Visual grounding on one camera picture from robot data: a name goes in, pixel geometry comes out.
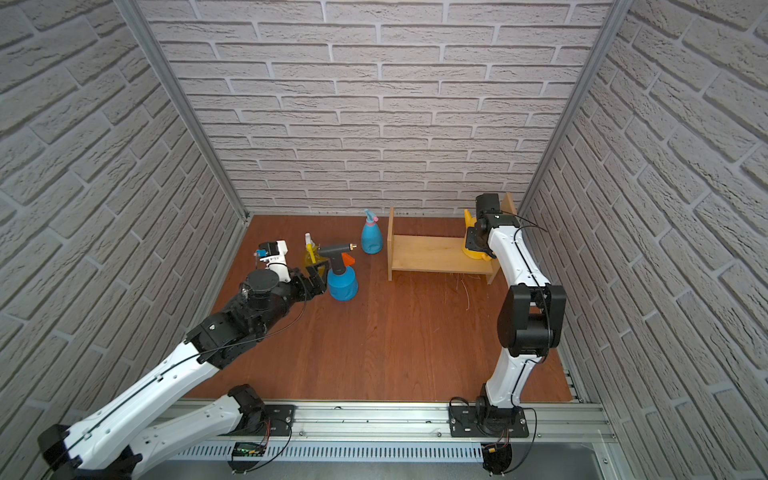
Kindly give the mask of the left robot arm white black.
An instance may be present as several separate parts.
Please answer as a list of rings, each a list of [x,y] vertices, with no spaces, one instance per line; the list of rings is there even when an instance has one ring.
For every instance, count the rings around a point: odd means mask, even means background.
[[[254,270],[225,307],[188,332],[149,373],[95,413],[38,437],[47,479],[137,479],[183,450],[218,435],[269,435],[263,400],[239,385],[212,403],[160,423],[178,399],[271,337],[291,307],[327,289],[329,264]]]

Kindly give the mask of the yellow watering can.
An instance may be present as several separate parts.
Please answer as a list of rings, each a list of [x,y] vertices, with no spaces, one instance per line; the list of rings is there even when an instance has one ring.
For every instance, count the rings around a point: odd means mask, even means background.
[[[464,246],[462,247],[464,255],[473,260],[490,262],[492,257],[477,244],[477,219],[472,216],[468,209],[464,210],[463,215],[466,227]]]

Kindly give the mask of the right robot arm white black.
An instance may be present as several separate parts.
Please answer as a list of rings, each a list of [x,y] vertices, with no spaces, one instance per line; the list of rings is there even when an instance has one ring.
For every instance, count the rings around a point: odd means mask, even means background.
[[[497,318],[501,353],[475,404],[479,428],[497,434],[523,419],[522,392],[534,367],[560,343],[567,294],[542,273],[527,248],[523,231],[539,226],[504,211],[496,193],[475,202],[465,246],[496,260],[508,284]]]

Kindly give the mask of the yellow transparent spray bottle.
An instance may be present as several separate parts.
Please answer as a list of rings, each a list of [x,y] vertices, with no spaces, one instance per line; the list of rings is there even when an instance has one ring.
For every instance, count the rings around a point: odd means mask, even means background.
[[[306,232],[305,238],[305,254],[304,254],[304,266],[311,266],[317,263],[326,261],[326,258],[320,254],[319,246],[314,242],[311,234]]]

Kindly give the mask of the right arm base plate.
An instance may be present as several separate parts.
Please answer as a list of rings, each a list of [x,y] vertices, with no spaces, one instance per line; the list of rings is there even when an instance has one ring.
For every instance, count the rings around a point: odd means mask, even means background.
[[[450,403],[448,414],[450,435],[454,438],[529,437],[527,418],[521,407],[499,408],[478,398],[474,403]]]

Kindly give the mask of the blue pressure sprayer black handle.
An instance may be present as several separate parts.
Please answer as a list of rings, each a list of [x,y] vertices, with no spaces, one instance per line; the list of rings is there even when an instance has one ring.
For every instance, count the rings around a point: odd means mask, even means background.
[[[335,300],[349,301],[358,292],[358,281],[354,269],[344,263],[343,257],[355,248],[355,244],[338,244],[319,248],[319,254],[330,261],[331,271],[327,275],[327,289]]]

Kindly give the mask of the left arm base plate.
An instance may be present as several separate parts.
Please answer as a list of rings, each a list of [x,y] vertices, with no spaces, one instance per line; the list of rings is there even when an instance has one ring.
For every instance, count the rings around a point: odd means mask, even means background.
[[[245,413],[227,436],[284,436],[293,425],[296,406],[293,404],[266,404]]]

